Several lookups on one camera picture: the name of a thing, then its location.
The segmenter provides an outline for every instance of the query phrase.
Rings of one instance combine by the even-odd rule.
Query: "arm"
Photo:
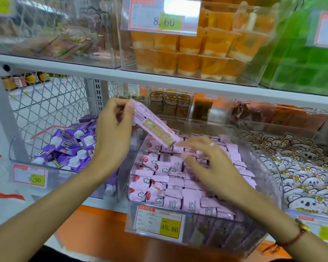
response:
[[[198,179],[219,197],[231,202],[258,221],[279,243],[293,240],[300,229],[295,220],[258,193],[239,174],[227,153],[207,137],[194,137],[179,146],[200,150],[210,159],[210,168],[204,168],[196,160],[183,154],[186,163]],[[328,262],[328,244],[312,233],[305,233],[290,246],[284,248],[297,262]]]
[[[95,154],[86,168],[0,225],[0,262],[27,262],[118,169],[130,147],[134,109],[127,103],[131,102],[112,98],[101,112],[97,120]],[[124,105],[123,120],[118,124],[116,114]]]

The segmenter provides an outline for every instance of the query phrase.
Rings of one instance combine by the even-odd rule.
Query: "forearm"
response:
[[[251,194],[248,202],[239,207],[279,243],[290,242],[300,233],[297,222],[262,194]],[[328,262],[328,244],[312,233],[305,233],[284,249],[297,262]]]
[[[27,262],[63,222],[98,188],[92,166],[0,225],[0,262]]]

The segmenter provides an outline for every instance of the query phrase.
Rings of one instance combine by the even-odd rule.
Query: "hand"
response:
[[[257,191],[248,184],[234,167],[227,153],[206,136],[192,137],[177,144],[189,147],[192,152],[202,151],[210,160],[210,167],[201,166],[187,153],[181,156],[197,178],[219,198],[241,207]]]
[[[113,174],[128,154],[134,114],[132,105],[127,99],[111,98],[98,117],[95,154],[89,165],[104,178]]]

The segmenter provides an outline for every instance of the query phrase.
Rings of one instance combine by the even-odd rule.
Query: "metal shelf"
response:
[[[39,60],[0,54],[0,66],[7,64],[11,70],[26,69],[51,73],[63,73],[112,82],[139,84],[149,87],[199,92],[206,95],[224,96],[238,100],[252,100],[279,104],[297,105],[328,110],[328,96],[265,88],[242,86],[221,82],[211,82],[172,76],[130,72],[101,67],[78,65],[57,61]]]

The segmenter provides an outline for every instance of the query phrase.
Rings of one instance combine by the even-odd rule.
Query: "person's left hand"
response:
[[[122,110],[122,119],[118,123]],[[95,153],[89,165],[104,178],[118,169],[129,151],[133,114],[133,102],[114,97],[108,100],[98,117]]]

